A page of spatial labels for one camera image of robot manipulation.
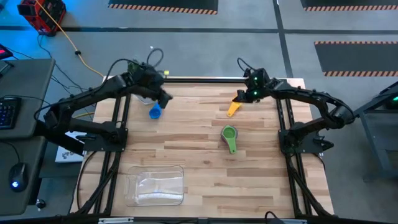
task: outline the computer mouse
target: computer mouse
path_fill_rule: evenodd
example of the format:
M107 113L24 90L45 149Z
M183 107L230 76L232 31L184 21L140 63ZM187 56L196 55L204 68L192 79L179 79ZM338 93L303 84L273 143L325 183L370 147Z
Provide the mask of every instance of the computer mouse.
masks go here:
M15 192L21 192L26 189L29 178L27 176L27 165L26 163L19 162L10 169L8 176L8 182L11 190Z

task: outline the black floor mat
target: black floor mat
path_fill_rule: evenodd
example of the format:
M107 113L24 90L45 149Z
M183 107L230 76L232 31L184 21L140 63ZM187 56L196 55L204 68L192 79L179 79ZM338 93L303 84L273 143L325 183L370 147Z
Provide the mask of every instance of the black floor mat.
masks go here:
M305 11L397 10L398 0L301 0Z
M398 77L397 41L316 41L327 77Z
M215 15L218 0L109 0L108 8Z

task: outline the yellow cable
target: yellow cable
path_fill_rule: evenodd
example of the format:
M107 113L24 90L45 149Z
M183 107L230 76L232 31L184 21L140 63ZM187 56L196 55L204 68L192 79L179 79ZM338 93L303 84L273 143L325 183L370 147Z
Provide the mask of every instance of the yellow cable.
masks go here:
M84 117L84 116L92 115L92 114L94 114L94 113L95 113L95 112L83 113L83 114L76 115L76 116L74 116L73 118L81 118L81 117Z
M75 51L77 51L78 49L76 48L75 44L72 42L72 40L69 38L68 34L63 31L62 27L60 26L60 24L58 24L58 22L55 21L55 19L47 12L47 10L45 10L45 8L38 2L38 0L35 0L36 3L43 9L43 11L50 17L50 19L57 25L57 27L63 32L63 34L65 35L65 37L67 37L67 39L69 40L70 44L72 44L73 48L75 49ZM90 69L91 71L97 73L98 75L101 75L102 77L104 77L103 74L101 74L99 71L95 70L94 68L91 68L90 66L88 66L86 64L86 62L83 60L83 57L79 54L78 55L81 62L83 63L83 65L85 65L88 69Z

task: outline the yellow object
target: yellow object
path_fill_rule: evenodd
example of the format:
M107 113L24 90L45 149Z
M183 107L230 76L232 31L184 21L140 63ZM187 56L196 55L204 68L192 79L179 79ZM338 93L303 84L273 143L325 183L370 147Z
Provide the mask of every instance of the yellow object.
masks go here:
M73 48L75 49L75 51L77 51L78 49L76 48L75 44L72 42L72 40L69 38L68 34L63 31L62 27L60 26L60 24L58 24L58 22L55 21L55 19L47 12L47 10L38 2L38 0L35 0L36 3L43 9L44 13L46 13L49 18L55 23L55 25L57 25L57 27L63 32L63 34L65 35L65 37L67 37L67 39L69 40L70 44L72 44ZM101 75L102 77L104 77L103 74L101 74L100 72L96 71L94 68L91 68L90 66L88 66L86 64L86 62L83 60L83 57L79 54L78 55L81 62L83 63L83 65L85 65L88 69L90 69L91 71L97 73L98 75Z
M73 118L81 118L81 117L92 115L92 114L94 114L94 112L79 114L79 115L74 116Z
M235 114L235 111L241 107L242 103L236 103L236 102L232 102L231 106L229 106L229 109L226 113L227 116L232 117L232 115Z

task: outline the blue plastic cup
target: blue plastic cup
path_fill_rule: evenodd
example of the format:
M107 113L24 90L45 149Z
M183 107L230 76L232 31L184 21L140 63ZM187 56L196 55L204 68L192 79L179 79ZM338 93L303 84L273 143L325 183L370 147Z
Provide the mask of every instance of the blue plastic cup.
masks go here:
M158 103L156 103L154 107L150 109L149 116L151 119L159 119L161 115L162 115L162 108Z

